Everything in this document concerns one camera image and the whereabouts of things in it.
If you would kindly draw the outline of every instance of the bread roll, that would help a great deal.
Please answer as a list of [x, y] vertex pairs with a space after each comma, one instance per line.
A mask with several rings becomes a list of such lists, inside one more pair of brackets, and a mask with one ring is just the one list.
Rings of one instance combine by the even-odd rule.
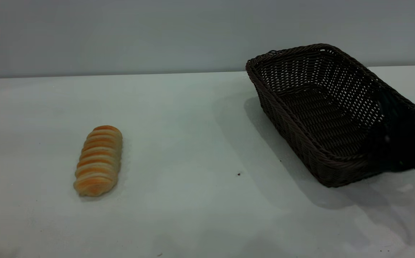
[[99, 196], [117, 183], [120, 170], [122, 134], [113, 126], [93, 129], [86, 137], [73, 184], [82, 196]]

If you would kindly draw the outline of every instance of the basket weave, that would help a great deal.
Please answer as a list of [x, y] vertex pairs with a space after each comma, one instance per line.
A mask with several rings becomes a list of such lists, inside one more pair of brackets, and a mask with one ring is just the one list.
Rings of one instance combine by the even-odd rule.
[[263, 111], [312, 175], [328, 187], [379, 173], [368, 165], [368, 153], [360, 150], [368, 129], [382, 121], [372, 99], [375, 90], [383, 87], [415, 107], [328, 44], [270, 51], [249, 60], [246, 70]]

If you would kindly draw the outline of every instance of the baked pastry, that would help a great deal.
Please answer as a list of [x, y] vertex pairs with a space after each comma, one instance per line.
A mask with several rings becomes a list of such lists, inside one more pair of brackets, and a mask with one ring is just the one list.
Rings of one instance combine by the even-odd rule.
[[82, 196], [99, 196], [117, 183], [123, 137], [117, 128], [103, 125], [86, 137], [73, 184]]

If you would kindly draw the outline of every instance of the gray wall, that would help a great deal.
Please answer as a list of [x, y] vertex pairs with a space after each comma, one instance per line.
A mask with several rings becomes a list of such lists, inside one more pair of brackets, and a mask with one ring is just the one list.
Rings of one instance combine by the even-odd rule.
[[319, 42], [415, 64], [415, 0], [0, 0], [0, 77], [237, 71]]

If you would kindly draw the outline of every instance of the tabletop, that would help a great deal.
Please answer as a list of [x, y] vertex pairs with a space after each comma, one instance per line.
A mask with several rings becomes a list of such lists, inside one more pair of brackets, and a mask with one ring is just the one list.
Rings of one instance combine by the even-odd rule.
[[[371, 67], [415, 102], [415, 66]], [[91, 130], [114, 189], [73, 189]], [[317, 182], [245, 72], [0, 79], [0, 258], [415, 257], [415, 172]]]

